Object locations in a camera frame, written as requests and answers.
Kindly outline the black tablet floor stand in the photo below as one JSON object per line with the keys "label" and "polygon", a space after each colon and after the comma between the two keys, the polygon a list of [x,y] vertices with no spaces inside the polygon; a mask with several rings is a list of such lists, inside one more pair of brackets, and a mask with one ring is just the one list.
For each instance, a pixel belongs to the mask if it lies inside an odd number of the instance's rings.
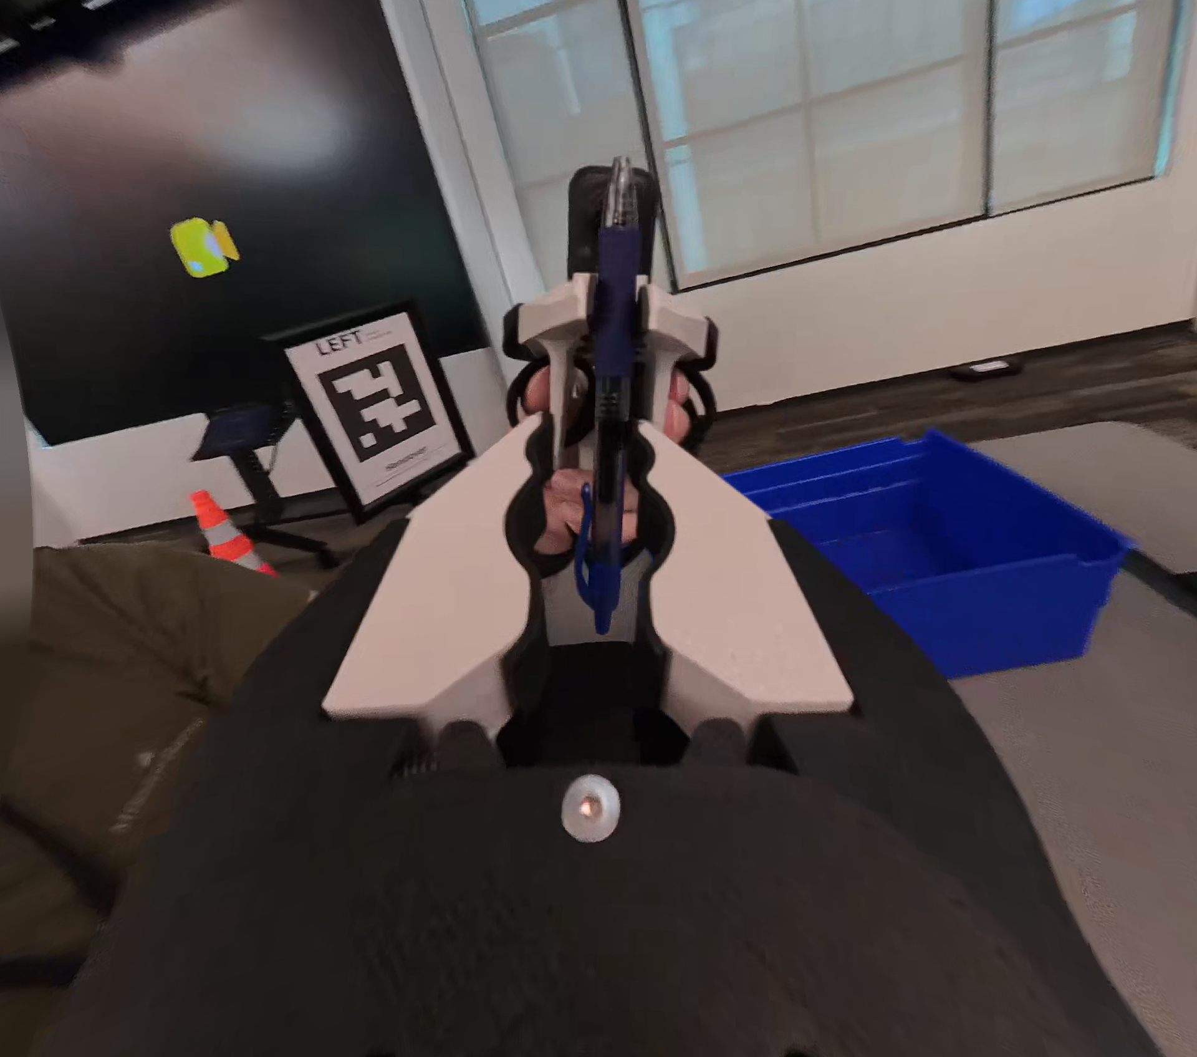
{"label": "black tablet floor stand", "polygon": [[272,475],[262,465],[253,449],[239,449],[228,455],[232,467],[249,494],[250,518],[240,531],[255,545],[264,545],[313,558],[324,571],[336,570],[340,560],[323,541],[280,529],[285,504],[278,494]]}

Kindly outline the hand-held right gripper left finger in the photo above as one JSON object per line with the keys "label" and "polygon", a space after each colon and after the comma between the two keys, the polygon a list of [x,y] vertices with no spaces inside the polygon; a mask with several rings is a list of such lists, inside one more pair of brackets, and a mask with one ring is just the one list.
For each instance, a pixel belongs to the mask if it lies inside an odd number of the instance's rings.
{"label": "hand-held right gripper left finger", "polygon": [[495,736],[511,715],[501,661],[531,620],[532,579],[506,515],[543,478],[523,421],[409,516],[321,703],[333,720],[409,718],[430,736],[457,721]]}

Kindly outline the blue plastic storage bin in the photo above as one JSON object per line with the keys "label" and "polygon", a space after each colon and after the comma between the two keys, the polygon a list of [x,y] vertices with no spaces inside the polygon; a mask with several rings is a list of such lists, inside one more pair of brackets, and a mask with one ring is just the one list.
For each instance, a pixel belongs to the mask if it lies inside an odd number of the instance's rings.
{"label": "blue plastic storage bin", "polygon": [[947,679],[1081,657],[1133,543],[930,430],[725,480],[791,526]]}

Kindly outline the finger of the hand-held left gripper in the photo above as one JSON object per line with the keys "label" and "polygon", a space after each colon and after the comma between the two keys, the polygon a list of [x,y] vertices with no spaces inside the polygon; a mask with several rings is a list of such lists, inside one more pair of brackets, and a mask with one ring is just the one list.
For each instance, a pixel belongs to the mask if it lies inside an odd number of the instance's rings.
{"label": "finger of the hand-held left gripper", "polygon": [[575,275],[563,286],[510,311],[510,359],[547,364],[547,413],[552,423],[552,468],[566,467],[566,442],[576,396],[576,359],[589,333],[594,275]]}
{"label": "finger of the hand-held left gripper", "polygon": [[639,409],[637,417],[664,432],[673,377],[681,364],[704,372],[713,363],[713,323],[651,282],[637,282]]}

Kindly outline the large grid window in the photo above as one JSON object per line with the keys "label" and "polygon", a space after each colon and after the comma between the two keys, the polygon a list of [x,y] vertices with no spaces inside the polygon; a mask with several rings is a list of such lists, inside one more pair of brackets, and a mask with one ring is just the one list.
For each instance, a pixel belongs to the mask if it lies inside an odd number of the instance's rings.
{"label": "large grid window", "polygon": [[1151,180],[1176,2],[459,0],[547,287],[617,154],[683,287]]}

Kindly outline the orange traffic cone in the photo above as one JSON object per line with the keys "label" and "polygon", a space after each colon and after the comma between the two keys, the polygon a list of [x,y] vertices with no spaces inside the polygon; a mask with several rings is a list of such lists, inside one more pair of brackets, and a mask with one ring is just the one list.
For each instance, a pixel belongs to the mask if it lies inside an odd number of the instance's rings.
{"label": "orange traffic cone", "polygon": [[190,508],[209,556],[238,568],[277,576],[277,571],[257,551],[254,544],[233,525],[230,516],[207,492],[189,497]]}

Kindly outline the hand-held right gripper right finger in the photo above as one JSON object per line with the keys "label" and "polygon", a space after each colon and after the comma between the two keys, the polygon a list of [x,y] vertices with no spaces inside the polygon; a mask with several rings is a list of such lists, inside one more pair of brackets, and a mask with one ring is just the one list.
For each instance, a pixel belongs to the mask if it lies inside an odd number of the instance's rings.
{"label": "hand-held right gripper right finger", "polygon": [[749,733],[764,716],[850,710],[854,693],[770,518],[649,423],[639,437],[649,458],[641,540],[651,497],[666,516],[641,616],[664,650],[666,715],[687,733],[709,720]]}

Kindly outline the black framed marker sign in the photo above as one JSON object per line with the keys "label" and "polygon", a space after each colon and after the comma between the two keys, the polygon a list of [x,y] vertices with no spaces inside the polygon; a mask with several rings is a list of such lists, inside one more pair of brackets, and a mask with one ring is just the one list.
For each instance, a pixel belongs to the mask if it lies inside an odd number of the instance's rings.
{"label": "black framed marker sign", "polygon": [[415,301],[262,337],[356,524],[414,504],[475,449]]}

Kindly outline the person's left hand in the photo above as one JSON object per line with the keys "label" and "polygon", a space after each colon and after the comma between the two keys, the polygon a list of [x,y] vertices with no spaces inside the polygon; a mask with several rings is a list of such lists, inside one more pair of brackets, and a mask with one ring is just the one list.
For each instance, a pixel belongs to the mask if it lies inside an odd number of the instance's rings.
{"label": "person's left hand", "polygon": [[[690,387],[681,371],[671,376],[666,407],[664,435],[676,444],[684,442],[690,430],[690,418],[685,412]],[[535,373],[522,397],[522,412],[535,414],[550,408],[550,374]],[[543,488],[546,526],[535,551],[541,556],[568,554],[582,533],[582,489],[591,482],[591,473],[581,469],[558,469]]]}

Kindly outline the black tablet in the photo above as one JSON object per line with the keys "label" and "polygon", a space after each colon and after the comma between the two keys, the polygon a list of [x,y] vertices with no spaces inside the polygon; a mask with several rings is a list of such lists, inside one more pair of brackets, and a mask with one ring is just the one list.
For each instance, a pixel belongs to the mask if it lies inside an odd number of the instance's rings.
{"label": "black tablet", "polygon": [[282,412],[272,406],[232,407],[208,416],[192,463],[234,458],[277,445],[279,430],[286,425]]}

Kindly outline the olive green clothing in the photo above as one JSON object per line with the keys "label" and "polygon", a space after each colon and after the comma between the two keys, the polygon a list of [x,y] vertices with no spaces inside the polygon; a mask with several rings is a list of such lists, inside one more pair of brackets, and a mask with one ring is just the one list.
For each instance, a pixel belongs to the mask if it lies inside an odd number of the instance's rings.
{"label": "olive green clothing", "polygon": [[2,991],[67,988],[178,767],[314,595],[158,544],[33,551],[23,672],[2,693]]}

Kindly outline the large black wall display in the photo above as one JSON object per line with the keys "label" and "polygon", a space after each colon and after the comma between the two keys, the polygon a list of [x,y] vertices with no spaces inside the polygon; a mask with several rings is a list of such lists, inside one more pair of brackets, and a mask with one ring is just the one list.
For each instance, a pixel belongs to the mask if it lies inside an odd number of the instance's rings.
{"label": "large black wall display", "polygon": [[2,55],[2,318],[48,445],[269,402],[269,337],[487,346],[380,0],[117,0]]}

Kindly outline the blue retractable pen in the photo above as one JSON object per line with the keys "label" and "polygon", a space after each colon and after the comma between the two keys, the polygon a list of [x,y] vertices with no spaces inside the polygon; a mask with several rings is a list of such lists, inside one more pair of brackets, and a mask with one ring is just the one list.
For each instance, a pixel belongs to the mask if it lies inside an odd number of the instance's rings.
{"label": "blue retractable pen", "polygon": [[621,600],[623,516],[637,363],[641,257],[639,210],[629,158],[612,161],[597,230],[596,285],[589,315],[594,387],[593,467],[581,489],[575,581],[599,637]]}

